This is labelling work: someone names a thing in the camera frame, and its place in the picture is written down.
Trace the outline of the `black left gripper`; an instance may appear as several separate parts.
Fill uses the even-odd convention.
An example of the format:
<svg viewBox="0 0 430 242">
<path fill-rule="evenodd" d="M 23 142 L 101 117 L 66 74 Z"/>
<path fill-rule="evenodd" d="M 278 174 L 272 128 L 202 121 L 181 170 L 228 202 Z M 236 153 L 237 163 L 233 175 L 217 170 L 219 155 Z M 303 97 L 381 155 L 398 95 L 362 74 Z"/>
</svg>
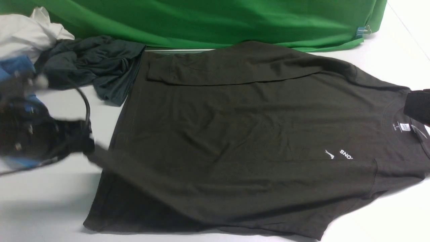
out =
<svg viewBox="0 0 430 242">
<path fill-rule="evenodd" d="M 95 150 L 91 121 L 55 120 L 51 145 L 47 158 L 55 161 L 63 160 L 74 153 L 91 154 Z"/>
</svg>

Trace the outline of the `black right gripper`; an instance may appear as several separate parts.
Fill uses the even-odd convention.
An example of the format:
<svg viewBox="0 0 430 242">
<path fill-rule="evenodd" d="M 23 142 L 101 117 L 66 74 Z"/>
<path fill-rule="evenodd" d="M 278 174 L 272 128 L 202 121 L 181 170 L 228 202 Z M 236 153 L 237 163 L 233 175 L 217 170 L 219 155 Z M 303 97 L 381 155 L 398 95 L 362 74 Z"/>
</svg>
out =
<svg viewBox="0 0 430 242">
<path fill-rule="evenodd" d="M 403 113 L 426 125 L 430 125 L 430 89 L 415 90 L 407 94 Z"/>
</svg>

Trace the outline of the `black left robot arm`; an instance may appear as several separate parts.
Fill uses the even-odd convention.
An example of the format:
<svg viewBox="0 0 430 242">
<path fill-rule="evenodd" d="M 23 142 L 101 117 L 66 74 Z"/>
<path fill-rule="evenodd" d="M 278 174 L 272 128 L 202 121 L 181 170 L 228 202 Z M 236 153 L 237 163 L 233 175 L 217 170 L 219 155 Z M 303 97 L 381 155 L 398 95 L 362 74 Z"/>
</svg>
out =
<svg viewBox="0 0 430 242">
<path fill-rule="evenodd" d="M 1 81 L 1 176 L 56 164 L 73 153 L 95 150 L 86 95 L 69 81 L 85 104 L 85 119 L 52 117 L 47 107 L 29 98 L 49 87 L 46 75 L 17 72 Z"/>
</svg>

